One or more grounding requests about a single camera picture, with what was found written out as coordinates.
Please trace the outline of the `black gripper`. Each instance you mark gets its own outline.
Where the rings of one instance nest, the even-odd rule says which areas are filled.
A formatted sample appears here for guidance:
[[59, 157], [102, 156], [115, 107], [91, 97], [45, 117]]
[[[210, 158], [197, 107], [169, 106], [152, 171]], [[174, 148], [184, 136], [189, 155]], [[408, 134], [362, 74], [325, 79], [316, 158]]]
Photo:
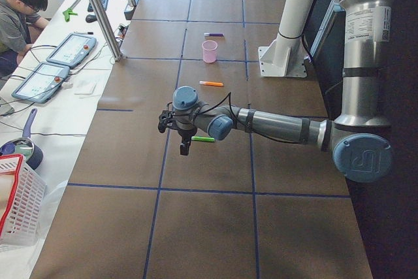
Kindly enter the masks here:
[[[193, 136], [193, 130], [192, 129], [178, 129], [178, 134], [181, 136], [182, 140], [191, 140]], [[186, 144], [181, 143], [180, 144], [180, 154], [182, 156], [189, 155], [189, 148], [190, 148], [190, 142], [187, 141]]]

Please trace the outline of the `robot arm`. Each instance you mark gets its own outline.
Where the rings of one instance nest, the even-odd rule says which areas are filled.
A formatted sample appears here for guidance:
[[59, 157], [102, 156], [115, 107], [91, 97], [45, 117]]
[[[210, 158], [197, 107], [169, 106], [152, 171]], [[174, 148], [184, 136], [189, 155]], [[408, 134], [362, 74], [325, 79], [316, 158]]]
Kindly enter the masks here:
[[159, 116], [158, 129], [175, 129], [180, 152], [189, 153], [198, 130], [223, 140], [232, 129], [290, 144], [315, 144], [332, 154], [336, 168], [355, 182], [390, 172], [393, 149], [383, 133], [390, 123], [378, 108], [379, 79], [387, 64], [394, 0], [334, 0], [346, 14], [342, 109], [335, 120], [316, 122], [236, 107], [229, 98], [210, 106], [195, 88], [182, 86]]

